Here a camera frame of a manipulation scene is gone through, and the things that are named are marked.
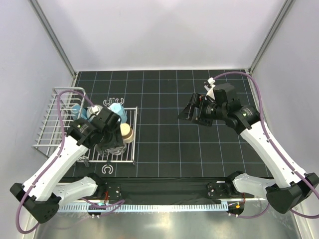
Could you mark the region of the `steel tumbler cup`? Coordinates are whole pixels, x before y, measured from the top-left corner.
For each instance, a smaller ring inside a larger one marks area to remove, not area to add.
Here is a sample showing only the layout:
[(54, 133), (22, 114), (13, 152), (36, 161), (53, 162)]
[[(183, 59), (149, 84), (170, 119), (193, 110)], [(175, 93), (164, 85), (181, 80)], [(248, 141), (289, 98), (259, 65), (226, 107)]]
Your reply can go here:
[(124, 143), (131, 143), (132, 141), (134, 141), (134, 131), (129, 124), (120, 124), (120, 130)]

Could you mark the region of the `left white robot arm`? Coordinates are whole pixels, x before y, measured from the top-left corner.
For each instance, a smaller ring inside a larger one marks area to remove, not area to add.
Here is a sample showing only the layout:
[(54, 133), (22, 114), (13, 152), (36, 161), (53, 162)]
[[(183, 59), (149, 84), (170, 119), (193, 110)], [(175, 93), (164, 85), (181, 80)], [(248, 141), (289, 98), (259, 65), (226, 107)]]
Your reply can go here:
[(58, 183), (69, 168), (88, 150), (112, 146), (121, 139), (121, 117), (109, 108), (101, 108), (88, 119), (70, 123), (61, 143), (40, 169), (24, 183), (14, 183), (10, 192), (38, 223), (49, 221), (58, 209), (85, 197), (101, 199), (107, 192), (106, 182), (96, 173), (68, 185)]

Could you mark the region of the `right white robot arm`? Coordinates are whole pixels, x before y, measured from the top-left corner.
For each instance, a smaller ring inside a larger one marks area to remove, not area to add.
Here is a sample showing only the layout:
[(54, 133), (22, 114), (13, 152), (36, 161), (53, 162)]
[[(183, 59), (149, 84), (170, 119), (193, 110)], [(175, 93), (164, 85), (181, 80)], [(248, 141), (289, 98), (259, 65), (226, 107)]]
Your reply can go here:
[(319, 184), (315, 173), (304, 171), (278, 145), (256, 108), (241, 104), (231, 84), (213, 86), (206, 95), (193, 93), (178, 118), (204, 126), (211, 126), (214, 120), (224, 121), (251, 145), (270, 170), (272, 179), (232, 173), (224, 185), (229, 197), (248, 193), (266, 199), (273, 209), (285, 214), (307, 199)]

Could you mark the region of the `grey ceramic mug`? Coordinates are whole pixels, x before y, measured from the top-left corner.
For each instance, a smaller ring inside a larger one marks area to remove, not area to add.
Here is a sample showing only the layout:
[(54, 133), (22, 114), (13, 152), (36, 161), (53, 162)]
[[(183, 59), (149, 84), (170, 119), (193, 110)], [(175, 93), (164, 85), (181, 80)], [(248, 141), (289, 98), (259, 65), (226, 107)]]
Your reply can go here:
[(92, 119), (103, 109), (100, 105), (90, 106), (86, 110), (86, 117), (88, 121), (92, 121)]

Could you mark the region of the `large clear plastic cup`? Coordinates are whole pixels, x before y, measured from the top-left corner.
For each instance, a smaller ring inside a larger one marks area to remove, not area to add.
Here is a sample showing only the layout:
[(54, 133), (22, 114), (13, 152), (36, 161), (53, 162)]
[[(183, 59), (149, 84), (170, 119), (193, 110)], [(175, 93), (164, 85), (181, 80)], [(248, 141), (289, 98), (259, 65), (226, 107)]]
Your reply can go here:
[(126, 149), (127, 149), (127, 145), (124, 144), (124, 145), (119, 146), (119, 147), (107, 149), (107, 153), (108, 153), (108, 154), (112, 154), (112, 155), (119, 156), (119, 155), (124, 154), (125, 151), (126, 151)]

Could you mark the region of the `blue ceramic mug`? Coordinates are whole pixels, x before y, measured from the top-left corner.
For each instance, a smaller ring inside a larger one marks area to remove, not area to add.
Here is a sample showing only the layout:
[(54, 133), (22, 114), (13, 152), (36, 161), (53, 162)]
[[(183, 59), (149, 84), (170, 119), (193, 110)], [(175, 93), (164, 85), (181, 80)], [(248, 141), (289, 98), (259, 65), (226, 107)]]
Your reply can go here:
[(79, 104), (74, 104), (70, 109), (72, 119), (77, 120), (79, 118), (87, 120), (87, 109), (81, 107)]

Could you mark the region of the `light blue tall mug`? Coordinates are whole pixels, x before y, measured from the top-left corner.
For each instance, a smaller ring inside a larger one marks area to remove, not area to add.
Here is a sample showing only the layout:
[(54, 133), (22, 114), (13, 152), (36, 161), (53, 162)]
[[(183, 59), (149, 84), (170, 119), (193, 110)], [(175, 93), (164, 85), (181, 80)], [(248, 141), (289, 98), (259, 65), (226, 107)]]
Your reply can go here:
[(120, 116), (121, 123), (127, 122), (127, 114), (126, 114), (124, 107), (121, 104), (112, 103), (108, 108)]

